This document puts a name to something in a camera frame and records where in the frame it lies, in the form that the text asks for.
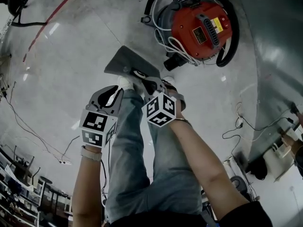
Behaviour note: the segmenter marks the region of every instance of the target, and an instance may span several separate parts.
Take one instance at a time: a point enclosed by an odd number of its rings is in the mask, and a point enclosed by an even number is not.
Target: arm
[[[177,118],[183,118],[179,103],[177,102]],[[218,220],[248,203],[231,183],[219,158],[188,123],[175,120],[169,125],[179,139],[189,165],[203,187]]]
[[[87,150],[101,152],[100,148],[86,146]],[[101,163],[82,157],[74,193],[72,212],[74,227],[101,226]]]

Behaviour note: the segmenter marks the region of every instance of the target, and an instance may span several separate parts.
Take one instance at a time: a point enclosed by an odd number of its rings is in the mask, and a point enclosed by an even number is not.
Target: bracelet
[[[183,121],[183,122],[185,122],[185,123],[188,123],[191,127],[193,127],[193,126],[191,125],[191,123],[190,123],[188,120],[186,120],[186,119],[183,119],[183,118],[176,118],[175,120]]]

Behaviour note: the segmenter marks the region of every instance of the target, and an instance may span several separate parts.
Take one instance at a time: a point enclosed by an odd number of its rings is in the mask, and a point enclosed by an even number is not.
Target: yellow warning label
[[[212,22],[217,34],[223,31],[223,27],[222,27],[218,17],[212,19],[211,22]]]

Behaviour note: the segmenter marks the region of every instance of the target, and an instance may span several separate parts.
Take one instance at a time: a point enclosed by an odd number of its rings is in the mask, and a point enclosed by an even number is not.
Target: label
[[[212,19],[211,22],[217,34],[223,31],[223,27],[218,17]]]
[[[194,29],[193,32],[194,32],[194,35],[199,44],[202,44],[203,42],[205,42],[207,40],[207,38],[202,30],[202,27],[198,27],[198,28]]]

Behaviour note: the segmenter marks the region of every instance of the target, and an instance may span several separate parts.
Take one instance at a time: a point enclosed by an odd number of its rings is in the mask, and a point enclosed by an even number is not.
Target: person
[[[298,117],[299,123],[303,127],[303,115],[300,113],[295,103],[291,103],[290,112]],[[280,134],[283,143],[285,143],[288,146],[291,146],[291,152],[294,158],[294,164],[298,168],[300,175],[303,177],[303,147],[302,147],[303,141],[300,139],[294,140],[292,137],[287,135],[282,130],[280,130]]]
[[[219,158],[182,120],[180,101],[176,120],[162,128],[149,124],[155,150],[150,184],[140,132],[144,101],[130,80],[120,77],[119,85],[125,92],[111,150],[106,201],[111,226],[206,226],[201,186],[221,227],[272,226],[260,203],[249,202],[236,190]],[[101,226],[100,167],[100,162],[82,157],[72,197],[74,227]]]

